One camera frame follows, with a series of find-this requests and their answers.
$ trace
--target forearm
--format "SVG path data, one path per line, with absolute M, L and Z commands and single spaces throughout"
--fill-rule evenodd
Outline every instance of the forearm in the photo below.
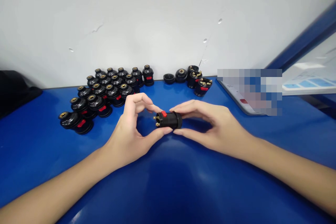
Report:
M 242 159 L 272 174 L 308 200 L 336 216 L 336 171 L 265 140 L 254 139 Z
M 55 223 L 92 186 L 112 170 L 101 164 L 100 150 L 0 209 L 3 223 Z

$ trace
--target red tab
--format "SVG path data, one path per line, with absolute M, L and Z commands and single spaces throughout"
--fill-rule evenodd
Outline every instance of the red tab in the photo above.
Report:
M 101 109 L 99 109 L 99 111 L 102 112 L 104 109 L 106 109 L 106 106 L 104 106 Z
M 83 126 L 83 124 L 86 123 L 86 121 L 83 119 L 78 125 L 77 127 L 78 128 L 81 128 Z

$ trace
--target pixelated area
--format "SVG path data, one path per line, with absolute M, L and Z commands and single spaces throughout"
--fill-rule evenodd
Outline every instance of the pixelated area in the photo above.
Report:
M 234 87 L 255 112 L 282 115 L 282 69 L 218 69 L 217 79 Z

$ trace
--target blue frame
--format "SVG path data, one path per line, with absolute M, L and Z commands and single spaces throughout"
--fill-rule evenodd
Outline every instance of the blue frame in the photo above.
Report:
M 266 68 L 285 72 L 296 61 L 336 32 L 336 2 L 293 41 Z

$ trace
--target hand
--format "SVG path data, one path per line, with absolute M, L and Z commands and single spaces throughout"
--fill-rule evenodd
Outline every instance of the hand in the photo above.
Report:
M 224 106 L 190 100 L 170 109 L 182 114 L 182 118 L 198 117 L 211 123 L 206 133 L 191 129 L 176 129 L 174 133 L 192 139 L 205 147 L 223 154 L 242 158 L 249 151 L 250 143 L 256 140 L 247 132 Z
M 136 129 L 136 121 L 138 114 L 144 109 L 150 113 L 162 111 L 145 93 L 127 96 L 124 113 L 110 139 L 101 148 L 107 165 L 112 166 L 110 173 L 142 157 L 153 144 L 172 132 L 172 128 L 164 127 L 153 130 L 148 136 L 142 136 Z

